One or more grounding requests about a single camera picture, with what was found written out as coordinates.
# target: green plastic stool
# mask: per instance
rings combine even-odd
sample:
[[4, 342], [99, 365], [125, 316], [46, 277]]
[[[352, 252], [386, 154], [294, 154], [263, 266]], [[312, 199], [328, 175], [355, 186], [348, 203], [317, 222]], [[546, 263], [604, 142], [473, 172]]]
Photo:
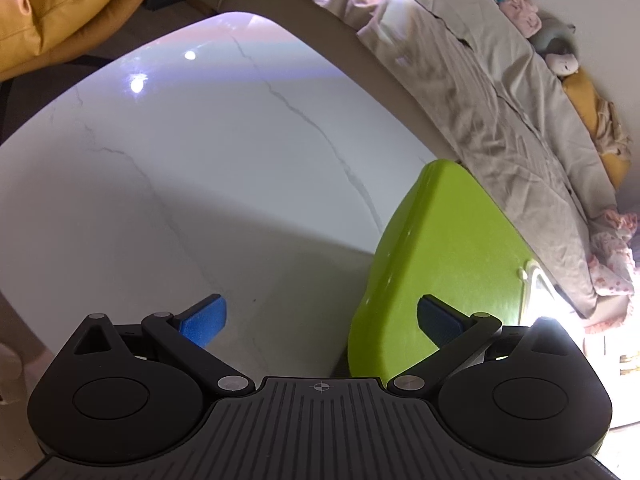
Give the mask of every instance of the green plastic stool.
[[354, 377], [383, 384], [438, 348], [418, 327], [417, 303], [433, 294], [464, 314], [520, 321], [518, 270], [534, 257], [474, 178], [450, 160], [425, 166], [376, 250], [349, 334]]

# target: dark floor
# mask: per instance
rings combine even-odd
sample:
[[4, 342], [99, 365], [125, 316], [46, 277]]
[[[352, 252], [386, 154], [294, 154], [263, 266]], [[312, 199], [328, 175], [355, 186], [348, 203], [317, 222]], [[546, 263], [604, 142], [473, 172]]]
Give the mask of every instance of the dark floor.
[[[169, 32], [202, 20], [204, 15], [181, 2], [160, 10], [138, 9], [116, 34], [90, 54], [116, 59]], [[11, 88], [0, 143], [37, 111], [84, 79], [95, 68], [51, 66], [17, 77]]]

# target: gray fabric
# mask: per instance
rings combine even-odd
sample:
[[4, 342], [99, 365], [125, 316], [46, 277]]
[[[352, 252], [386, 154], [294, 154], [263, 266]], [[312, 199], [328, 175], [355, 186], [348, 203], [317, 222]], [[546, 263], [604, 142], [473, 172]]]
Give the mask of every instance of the gray fabric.
[[315, 1], [358, 23], [360, 41], [422, 105], [577, 308], [592, 314], [586, 255], [604, 211], [616, 206], [614, 190], [562, 85], [495, 3]]

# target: marble tabletop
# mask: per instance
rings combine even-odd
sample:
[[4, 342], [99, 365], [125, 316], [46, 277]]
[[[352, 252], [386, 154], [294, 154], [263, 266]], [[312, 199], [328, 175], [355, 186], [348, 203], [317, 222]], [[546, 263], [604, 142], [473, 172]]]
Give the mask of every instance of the marble tabletop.
[[84, 79], [0, 147], [0, 290], [57, 352], [212, 292], [207, 347], [256, 381], [322, 376], [388, 220], [434, 159], [274, 23], [204, 20]]

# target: bright light spot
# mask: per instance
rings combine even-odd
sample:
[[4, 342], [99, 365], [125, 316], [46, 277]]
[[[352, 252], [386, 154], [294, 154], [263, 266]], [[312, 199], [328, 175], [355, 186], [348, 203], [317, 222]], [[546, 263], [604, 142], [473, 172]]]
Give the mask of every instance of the bright light spot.
[[142, 89], [145, 87], [145, 81], [148, 78], [146, 77], [146, 74], [132, 74], [130, 76], [130, 83], [129, 86], [131, 86], [131, 91], [134, 94], [139, 94], [140, 92], [142, 92]]

